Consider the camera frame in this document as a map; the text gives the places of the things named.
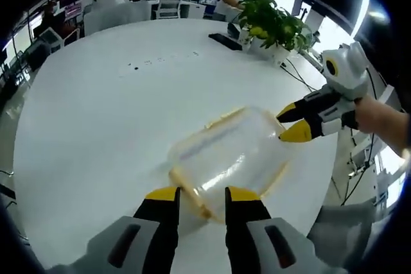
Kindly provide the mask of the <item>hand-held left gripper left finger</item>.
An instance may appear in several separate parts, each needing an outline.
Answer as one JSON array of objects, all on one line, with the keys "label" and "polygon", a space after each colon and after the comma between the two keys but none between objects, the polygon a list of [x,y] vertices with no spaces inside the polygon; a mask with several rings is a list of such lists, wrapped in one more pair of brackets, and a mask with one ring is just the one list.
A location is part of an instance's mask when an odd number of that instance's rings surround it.
[{"label": "hand-held left gripper left finger", "polygon": [[148,193],[133,216],[93,237],[87,273],[170,273],[179,242],[180,187]]}]

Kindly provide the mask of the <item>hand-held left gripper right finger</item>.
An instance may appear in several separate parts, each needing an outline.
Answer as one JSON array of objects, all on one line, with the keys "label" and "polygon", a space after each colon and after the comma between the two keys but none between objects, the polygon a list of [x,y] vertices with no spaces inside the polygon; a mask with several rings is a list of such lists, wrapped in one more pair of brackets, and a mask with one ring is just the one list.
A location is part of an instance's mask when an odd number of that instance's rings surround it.
[{"label": "hand-held left gripper right finger", "polygon": [[315,255],[313,243],[282,218],[270,216],[260,197],[225,188],[225,245],[232,273],[346,273]]}]

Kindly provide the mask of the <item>person's right hand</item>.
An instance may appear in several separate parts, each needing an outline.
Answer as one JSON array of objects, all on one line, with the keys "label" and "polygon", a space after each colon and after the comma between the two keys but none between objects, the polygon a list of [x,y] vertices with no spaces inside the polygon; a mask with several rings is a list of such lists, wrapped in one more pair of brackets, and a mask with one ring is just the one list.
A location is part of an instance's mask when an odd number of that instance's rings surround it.
[{"label": "person's right hand", "polygon": [[376,133],[389,112],[388,105],[370,96],[355,101],[355,120],[359,131],[363,133]]}]

